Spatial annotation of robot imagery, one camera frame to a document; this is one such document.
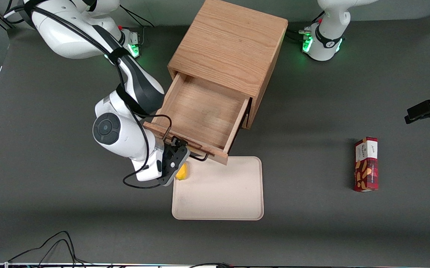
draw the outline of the wood grain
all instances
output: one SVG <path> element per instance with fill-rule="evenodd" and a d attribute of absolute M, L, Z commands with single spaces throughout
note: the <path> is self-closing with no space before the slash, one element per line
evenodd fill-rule
<path fill-rule="evenodd" d="M 169 137 L 185 139 L 202 155 L 210 153 L 215 161 L 226 163 L 248 103 L 249 97 L 234 90 L 177 73 L 157 114 L 171 117 Z M 168 122 L 157 117 L 145 126 L 162 136 Z"/>
<path fill-rule="evenodd" d="M 256 97 L 288 21 L 220 0 L 206 0 L 169 62 L 182 72 Z"/>
<path fill-rule="evenodd" d="M 256 116 L 256 112 L 258 111 L 258 107 L 260 107 L 261 99 L 263 98 L 263 95 L 265 94 L 266 87 L 268 86 L 268 82 L 270 81 L 269 78 L 271 78 L 271 74 L 273 74 L 273 70 L 274 70 L 275 65 L 276 65 L 276 60 L 278 59 L 278 54 L 279 54 L 279 51 L 281 49 L 281 43 L 283 42 L 283 38 L 284 38 L 284 35 L 281 36 L 279 41 L 278 41 L 279 46 L 274 53 L 273 62 L 271 63 L 270 68 L 266 72 L 266 77 L 268 77 L 268 79 L 265 79 L 263 81 L 263 84 L 261 85 L 260 91 L 258 92 L 256 97 L 253 98 L 248 120 L 246 120 L 246 122 L 244 122 L 245 124 L 243 125 L 243 128 L 245 128 L 245 129 L 250 129 L 251 125 L 253 124 L 253 120 L 254 120 L 254 117 Z"/>

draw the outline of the gray table surface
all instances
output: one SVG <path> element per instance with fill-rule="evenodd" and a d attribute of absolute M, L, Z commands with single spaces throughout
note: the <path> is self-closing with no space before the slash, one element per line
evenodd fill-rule
<path fill-rule="evenodd" d="M 165 89 L 185 32 L 146 29 L 139 63 Z M 407 108 L 430 99 L 430 17 L 353 22 L 346 35 L 326 63 L 283 43 L 253 128 L 231 152 L 263 163 L 265 215 L 246 222 L 179 221 L 172 187 L 124 186 L 129 160 L 91 136 L 94 104 L 118 83 L 113 66 L 62 58 L 35 31 L 9 32 L 0 261 L 65 229 L 92 262 L 430 267 L 430 120 L 404 123 Z M 367 135 L 379 138 L 380 189 L 357 193 L 353 142 Z M 69 260 L 61 247 L 48 261 Z"/>

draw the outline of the red box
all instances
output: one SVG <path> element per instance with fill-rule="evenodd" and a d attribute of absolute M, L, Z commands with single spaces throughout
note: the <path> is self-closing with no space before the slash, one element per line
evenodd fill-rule
<path fill-rule="evenodd" d="M 377 180 L 377 138 L 366 137 L 356 143 L 354 190 L 369 192 L 379 188 Z"/>

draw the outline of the wooden drawer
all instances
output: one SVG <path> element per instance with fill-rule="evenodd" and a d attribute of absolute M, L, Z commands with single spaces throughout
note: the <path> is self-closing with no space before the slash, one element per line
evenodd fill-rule
<path fill-rule="evenodd" d="M 249 97 L 201 78 L 177 73 L 157 114 L 172 119 L 173 135 L 186 140 L 190 151 L 227 164 L 228 151 L 249 105 Z M 144 127 L 163 137 L 169 122 L 157 117 Z"/>

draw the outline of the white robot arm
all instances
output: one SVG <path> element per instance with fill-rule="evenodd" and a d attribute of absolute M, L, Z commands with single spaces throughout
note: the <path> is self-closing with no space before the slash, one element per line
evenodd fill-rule
<path fill-rule="evenodd" d="M 342 35 L 351 22 L 348 9 L 374 3 L 378 0 L 317 0 L 326 13 L 322 22 L 314 22 L 300 34 L 307 35 L 303 52 L 317 61 L 327 61 L 339 51 Z"/>
<path fill-rule="evenodd" d="M 5 17 L 12 12 L 26 12 L 55 53 L 72 59 L 106 54 L 116 65 L 121 84 L 96 104 L 94 139 L 107 150 L 129 158 L 139 181 L 157 179 L 160 185 L 169 185 L 190 151 L 183 140 L 174 138 L 172 144 L 166 144 L 139 122 L 162 107 L 164 90 L 126 51 L 132 33 L 119 29 L 106 16 L 118 7 L 119 1 L 24 0 L 24 3 L 20 10 L 11 10 Z M 60 19 L 69 22 L 69 26 Z M 125 83 L 122 73 L 127 76 Z"/>

